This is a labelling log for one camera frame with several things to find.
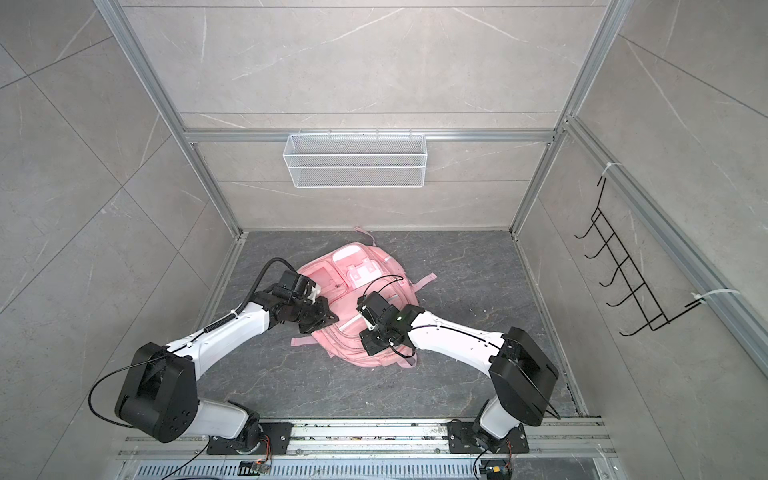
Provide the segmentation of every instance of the floor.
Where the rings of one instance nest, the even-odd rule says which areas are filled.
[[[437,280],[419,291],[421,306],[477,329],[525,329],[554,359],[521,261],[501,231],[375,232],[376,243],[416,281]],[[297,268],[350,242],[369,243],[356,232],[252,232],[223,294],[219,314],[237,305],[262,265],[285,257]],[[270,271],[268,282],[280,269]],[[266,418],[354,416],[475,416],[494,395],[479,371],[447,356],[420,351],[415,368],[361,369],[331,359],[319,346],[291,347],[293,325],[278,326],[245,342],[210,368],[197,388],[201,397],[233,400]],[[563,380],[551,398],[562,416],[576,416]]]

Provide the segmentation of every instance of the black motor housing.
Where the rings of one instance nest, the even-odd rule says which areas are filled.
[[[526,425],[539,426],[558,381],[558,370],[524,330],[512,327],[492,357],[491,381],[504,410]]]

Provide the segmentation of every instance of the black mounting plate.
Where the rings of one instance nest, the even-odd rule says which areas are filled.
[[[290,433],[293,429],[293,423],[280,423],[280,422],[264,422],[259,426],[262,429],[262,436],[270,437],[270,448],[272,449],[272,455],[285,455],[288,452],[288,442],[290,441]],[[230,445],[231,440],[216,438],[210,440],[208,455],[239,455],[239,452],[233,449]],[[256,450],[250,453],[250,455],[265,455],[266,454],[266,442],[261,442]]]
[[[448,448],[451,453],[482,453],[485,449],[475,442],[475,433],[472,431],[474,422],[461,422],[452,420],[445,424],[448,428]],[[498,448],[491,453],[508,452],[507,440],[512,445],[512,453],[529,453],[528,437],[525,434],[523,424],[514,427],[506,437],[499,440]]]

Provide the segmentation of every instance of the aluminum rail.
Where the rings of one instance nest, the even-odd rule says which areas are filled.
[[[292,134],[419,134],[428,141],[552,141],[554,131],[546,128],[468,129],[441,128],[310,128],[310,129],[191,129],[184,132],[189,142],[284,142]]]

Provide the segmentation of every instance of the black cable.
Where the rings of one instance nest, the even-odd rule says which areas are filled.
[[[182,468],[184,468],[184,467],[186,467],[187,465],[189,465],[190,463],[192,463],[192,461],[193,461],[194,459],[196,459],[197,457],[199,457],[199,456],[200,456],[200,454],[201,454],[201,453],[203,453],[203,452],[205,451],[205,449],[207,449],[207,448],[208,448],[208,445],[210,445],[210,440],[211,440],[212,438],[213,438],[213,437],[209,436],[209,437],[208,437],[208,443],[206,443],[206,444],[205,444],[205,446],[204,446],[202,449],[200,449],[200,451],[199,451],[198,453],[196,453],[196,454],[194,455],[194,457],[192,457],[192,458],[190,458],[189,460],[187,460],[187,463],[183,464],[181,467],[177,468],[176,470],[173,470],[173,471],[172,471],[171,473],[169,473],[168,475],[165,475],[165,476],[164,476],[163,478],[161,478],[160,480],[166,480],[166,478],[168,478],[168,477],[172,476],[174,473],[178,472],[178,471],[179,471],[179,470],[181,470]]]
[[[379,278],[371,280],[371,282],[368,284],[368,286],[366,286],[366,289],[363,290],[362,297],[365,298],[366,294],[368,293],[368,289],[371,287],[371,285],[373,285],[377,281],[381,280],[382,278],[389,278],[391,276],[397,276],[399,278],[399,280],[404,280],[405,279],[402,275],[394,275],[394,274],[393,275],[381,275]]]
[[[495,346],[495,347],[496,347],[496,349],[499,349],[499,350],[501,350],[501,349],[502,349],[500,346],[496,346],[496,345],[494,345],[493,343],[490,343],[490,342],[489,342],[488,340],[486,340],[486,339],[482,339],[482,338],[480,338],[479,336],[475,336],[475,335],[472,335],[471,333],[462,332],[461,330],[458,330],[458,329],[452,328],[452,327],[450,327],[450,326],[445,326],[445,325],[420,325],[420,326],[415,326],[415,327],[411,328],[411,330],[416,330],[416,329],[425,329],[425,328],[427,328],[427,327],[429,327],[429,326],[432,326],[432,327],[438,327],[438,328],[442,328],[442,329],[446,329],[446,330],[451,330],[451,331],[453,331],[453,332],[459,332],[459,333],[463,333],[464,335],[466,335],[466,336],[470,336],[470,337],[472,337],[472,338],[473,338],[473,339],[475,339],[475,340],[480,340],[481,342],[483,342],[483,343],[487,343],[487,344],[489,344],[490,346]]]
[[[413,356],[416,354],[416,349],[413,349],[413,353],[411,353],[410,355],[404,355],[404,354],[398,352],[397,349],[394,346],[392,346],[392,345],[390,345],[389,348],[391,348],[394,353],[397,353],[398,355],[400,355],[404,359],[412,359]]]
[[[393,283],[395,283],[395,282],[399,282],[400,280],[404,280],[404,279],[403,279],[402,277],[400,277],[400,278],[398,278],[398,279],[394,279],[393,281],[391,281],[391,282],[387,283],[385,286],[383,286],[383,287],[381,287],[380,289],[378,289],[376,292],[377,292],[377,293],[381,293],[381,292],[382,292],[382,290],[384,290],[386,287],[388,287],[388,286],[392,285],[392,284],[393,284]]]
[[[269,259],[264,264],[264,266],[261,267],[261,271],[259,272],[259,276],[257,276],[256,279],[253,281],[253,285],[250,286],[250,289],[248,290],[248,294],[246,294],[245,298],[243,299],[243,302],[239,306],[237,306],[237,308],[235,309],[235,313],[237,315],[240,315],[240,313],[245,309],[246,305],[248,305],[248,302],[250,302],[251,297],[253,296],[254,293],[256,293],[256,288],[259,287],[259,283],[261,283],[261,279],[264,277],[264,274],[270,268],[270,266],[273,263],[275,263],[275,262],[280,262],[283,265],[287,266],[290,269],[290,271],[296,272],[296,269],[293,268],[293,265],[288,263],[288,260],[285,260],[284,258],[274,257],[274,258]]]
[[[92,402],[93,395],[94,395],[94,390],[96,390],[96,387],[98,386],[99,383],[105,381],[109,377],[113,376],[115,373],[120,373],[123,370],[128,370],[128,369],[133,368],[135,366],[145,365],[145,364],[147,364],[149,362],[154,362],[155,360],[163,359],[163,358],[165,358],[165,356],[162,356],[162,357],[157,358],[157,359],[149,359],[149,360],[146,360],[144,362],[134,363],[133,365],[129,365],[129,366],[124,366],[123,368],[117,369],[114,372],[108,373],[107,375],[101,377],[99,380],[96,380],[96,383],[94,383],[94,385],[91,387],[91,391],[88,392],[88,408],[91,409],[91,413],[96,415],[98,418],[104,420],[105,422],[111,423],[112,425],[117,425],[118,427],[126,427],[128,429],[135,429],[136,427],[134,427],[133,425],[129,425],[127,423],[115,422],[114,420],[110,420],[107,417],[105,417],[105,416],[103,416],[103,415],[101,415],[99,413],[96,413],[96,410],[94,410],[94,405],[93,405],[93,402]]]
[[[472,463],[472,474],[475,476],[475,478],[476,478],[477,480],[480,480],[480,477],[478,477],[478,472],[477,472],[477,470],[475,469],[475,466],[478,464],[478,460],[480,459],[480,457],[482,457],[483,455],[485,455],[485,453],[486,453],[487,451],[488,451],[488,449],[485,449],[485,450],[483,450],[483,452],[482,452],[480,455],[478,455],[478,456],[477,456],[477,458],[475,458],[475,461]]]

